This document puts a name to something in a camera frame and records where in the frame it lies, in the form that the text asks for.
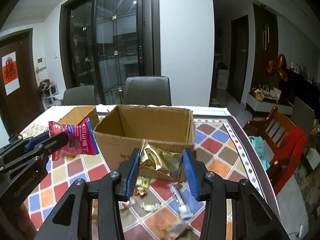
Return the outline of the green snack packet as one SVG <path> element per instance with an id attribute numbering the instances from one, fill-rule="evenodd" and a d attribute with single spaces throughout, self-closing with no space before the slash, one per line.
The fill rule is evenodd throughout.
<path id="1" fill-rule="evenodd" d="M 150 187 L 150 178 L 138 176 L 136 187 L 144 187 L 145 189 L 148 189 Z"/>

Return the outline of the pink snack packet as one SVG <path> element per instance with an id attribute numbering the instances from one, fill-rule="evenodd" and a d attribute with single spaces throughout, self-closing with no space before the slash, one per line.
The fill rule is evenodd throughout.
<path id="1" fill-rule="evenodd" d="M 90 118 L 85 118 L 79 125 L 61 125 L 49 121 L 48 126 L 51 137 L 61 132 L 68 135 L 68 143 L 52 154 L 53 161 L 59 160 L 64 154 L 97 155 L 99 153 Z"/>

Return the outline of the pale green candy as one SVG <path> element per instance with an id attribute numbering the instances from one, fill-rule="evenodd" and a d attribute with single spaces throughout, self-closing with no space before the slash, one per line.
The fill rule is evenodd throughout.
<path id="1" fill-rule="evenodd" d="M 145 202 L 142 202 L 140 204 L 140 207 L 146 212 L 155 212 L 156 210 L 159 210 L 161 208 L 161 204 L 146 204 Z"/>

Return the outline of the gold foil snack packet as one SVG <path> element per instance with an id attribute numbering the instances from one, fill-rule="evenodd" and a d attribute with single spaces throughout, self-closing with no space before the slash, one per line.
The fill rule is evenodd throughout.
<path id="1" fill-rule="evenodd" d="M 186 177 L 182 157 L 182 153 L 162 150 L 150 145 L 144 139 L 140 149 L 139 175 L 152 179 L 184 182 Z"/>

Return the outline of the silver blue stick packet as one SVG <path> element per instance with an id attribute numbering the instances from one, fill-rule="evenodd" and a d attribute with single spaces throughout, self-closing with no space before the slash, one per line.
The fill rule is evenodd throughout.
<path id="1" fill-rule="evenodd" d="M 188 204 L 185 204 L 182 195 L 180 193 L 180 189 L 177 184 L 169 184 L 170 192 L 176 202 L 178 207 L 180 217 L 182 219 L 190 219 L 193 217 L 193 213 Z"/>

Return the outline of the white Denmark cheese packet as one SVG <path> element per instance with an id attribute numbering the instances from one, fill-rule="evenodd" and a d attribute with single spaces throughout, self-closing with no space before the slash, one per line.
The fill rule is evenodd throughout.
<path id="1" fill-rule="evenodd" d="M 178 239 L 189 229 L 190 226 L 178 215 L 174 222 L 160 228 L 159 231 L 162 234 L 162 239 Z"/>

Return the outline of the red gold candy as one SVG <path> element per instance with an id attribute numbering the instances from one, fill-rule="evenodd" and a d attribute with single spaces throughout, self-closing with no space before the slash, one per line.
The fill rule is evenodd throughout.
<path id="1" fill-rule="evenodd" d="M 136 187 L 134 190 L 134 195 L 142 199 L 147 195 L 147 191 L 144 187 Z"/>

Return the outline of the woven wicker box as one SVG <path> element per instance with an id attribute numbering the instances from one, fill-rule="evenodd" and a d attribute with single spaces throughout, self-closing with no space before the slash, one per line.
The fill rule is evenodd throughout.
<path id="1" fill-rule="evenodd" d="M 90 118 L 93 128 L 99 124 L 100 120 L 95 106 L 76 106 L 58 123 L 61 125 L 80 125 L 87 118 Z"/>

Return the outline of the colourful diamond table mat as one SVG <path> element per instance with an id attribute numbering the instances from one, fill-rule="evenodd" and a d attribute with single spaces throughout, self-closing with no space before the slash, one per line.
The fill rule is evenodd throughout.
<path id="1" fill-rule="evenodd" d="M 235 118 L 196 116 L 194 147 L 197 160 L 208 170 L 231 181 L 248 179 L 274 213 L 279 213 L 273 187 Z M 57 161 L 48 161 L 46 169 L 47 176 L 24 202 L 37 229 L 76 179 L 98 180 L 110 172 L 100 154 L 66 155 Z M 163 239 L 161 229 L 174 222 L 179 213 L 169 186 L 169 180 L 146 179 L 141 194 L 120 205 L 127 239 Z"/>

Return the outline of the brown cardboard box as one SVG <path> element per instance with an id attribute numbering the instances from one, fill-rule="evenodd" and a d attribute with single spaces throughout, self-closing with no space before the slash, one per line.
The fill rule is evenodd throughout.
<path id="1" fill-rule="evenodd" d="M 93 133 L 109 169 L 116 170 L 143 142 L 178 155 L 193 149 L 195 124 L 189 109 L 117 105 Z"/>

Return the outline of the teal cloth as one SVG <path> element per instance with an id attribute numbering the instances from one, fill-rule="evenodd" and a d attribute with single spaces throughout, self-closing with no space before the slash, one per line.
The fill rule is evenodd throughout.
<path id="1" fill-rule="evenodd" d="M 256 137 L 256 136 L 249 136 L 251 145 L 255 149 L 260 162 L 264 168 L 265 171 L 267 171 L 270 168 L 270 164 L 266 159 L 265 152 L 264 152 L 264 140 L 262 137 Z"/>

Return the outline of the red fu door poster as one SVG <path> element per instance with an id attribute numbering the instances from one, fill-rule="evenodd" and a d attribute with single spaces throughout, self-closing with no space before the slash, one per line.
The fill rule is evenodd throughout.
<path id="1" fill-rule="evenodd" d="M 2 74 L 6 95 L 20 88 L 15 51 L 2 57 Z"/>

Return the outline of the wooden chair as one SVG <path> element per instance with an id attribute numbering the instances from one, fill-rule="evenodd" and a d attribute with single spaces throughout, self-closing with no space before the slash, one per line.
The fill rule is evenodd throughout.
<path id="1" fill-rule="evenodd" d="M 262 137 L 274 157 L 283 137 L 295 127 L 298 126 L 286 115 L 279 113 L 277 107 L 274 107 L 266 118 L 248 121 L 244 126 L 244 131 L 247 135 Z"/>

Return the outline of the glass sliding door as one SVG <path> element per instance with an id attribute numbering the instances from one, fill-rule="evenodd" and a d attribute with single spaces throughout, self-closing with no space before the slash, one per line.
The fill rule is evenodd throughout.
<path id="1" fill-rule="evenodd" d="M 68 89 L 93 85 L 98 103 L 123 103 L 129 77 L 161 73 L 159 0 L 69 0 L 59 41 Z"/>

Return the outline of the red foil balloon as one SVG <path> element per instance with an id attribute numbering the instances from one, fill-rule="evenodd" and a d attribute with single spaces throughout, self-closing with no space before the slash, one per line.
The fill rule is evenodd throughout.
<path id="1" fill-rule="evenodd" d="M 278 74 L 278 76 L 284 80 L 287 81 L 287 73 L 284 69 L 287 67 L 287 62 L 284 54 L 280 54 L 278 56 L 277 61 L 270 60 L 268 61 L 267 65 L 267 72 L 270 74 Z"/>

